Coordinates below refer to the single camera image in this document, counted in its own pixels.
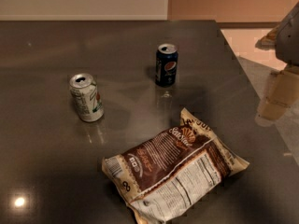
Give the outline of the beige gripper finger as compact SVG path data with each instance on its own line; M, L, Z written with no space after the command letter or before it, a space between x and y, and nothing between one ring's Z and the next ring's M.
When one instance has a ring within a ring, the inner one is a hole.
M257 113L262 119L274 121L299 99L299 66L287 65L283 70L272 71L264 88Z

